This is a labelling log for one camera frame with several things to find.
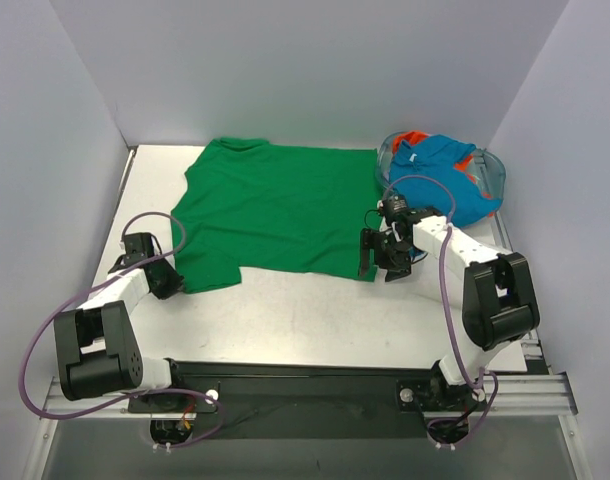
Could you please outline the green t shirt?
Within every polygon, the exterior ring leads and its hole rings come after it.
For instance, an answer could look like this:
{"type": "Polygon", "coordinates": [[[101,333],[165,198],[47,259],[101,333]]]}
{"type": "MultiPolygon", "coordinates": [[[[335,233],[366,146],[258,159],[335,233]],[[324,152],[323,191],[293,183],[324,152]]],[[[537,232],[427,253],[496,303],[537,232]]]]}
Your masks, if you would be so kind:
{"type": "Polygon", "coordinates": [[[243,268],[358,279],[360,232],[381,190],[374,149],[212,140],[171,211],[188,293],[237,285],[243,268]]]}

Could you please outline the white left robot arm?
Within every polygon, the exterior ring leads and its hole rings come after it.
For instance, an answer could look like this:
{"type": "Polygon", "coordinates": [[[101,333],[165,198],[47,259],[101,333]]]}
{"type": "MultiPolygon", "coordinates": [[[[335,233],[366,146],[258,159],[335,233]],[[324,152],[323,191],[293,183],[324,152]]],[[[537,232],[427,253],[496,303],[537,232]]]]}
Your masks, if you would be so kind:
{"type": "Polygon", "coordinates": [[[167,300],[180,293],[184,279],[156,257],[154,235],[128,234],[123,245],[108,272],[111,284],[53,321],[61,391],[76,401],[152,390],[154,403],[173,412],[185,404],[188,389],[172,377],[168,360],[143,356],[130,314],[147,297],[167,300]]]}

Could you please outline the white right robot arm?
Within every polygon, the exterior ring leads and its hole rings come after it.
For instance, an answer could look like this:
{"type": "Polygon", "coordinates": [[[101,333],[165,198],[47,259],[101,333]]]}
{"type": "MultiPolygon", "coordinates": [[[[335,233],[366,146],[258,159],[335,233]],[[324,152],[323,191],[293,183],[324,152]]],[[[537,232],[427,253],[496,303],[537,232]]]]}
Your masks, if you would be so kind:
{"type": "Polygon", "coordinates": [[[450,408],[464,386],[482,388],[489,363],[537,328],[540,313],[527,259],[487,246],[432,207],[411,208],[394,194],[377,204],[380,229],[360,233],[358,275],[376,267],[393,282],[412,274],[416,253],[438,261],[438,280],[452,353],[428,383],[433,404],[450,408]]]}

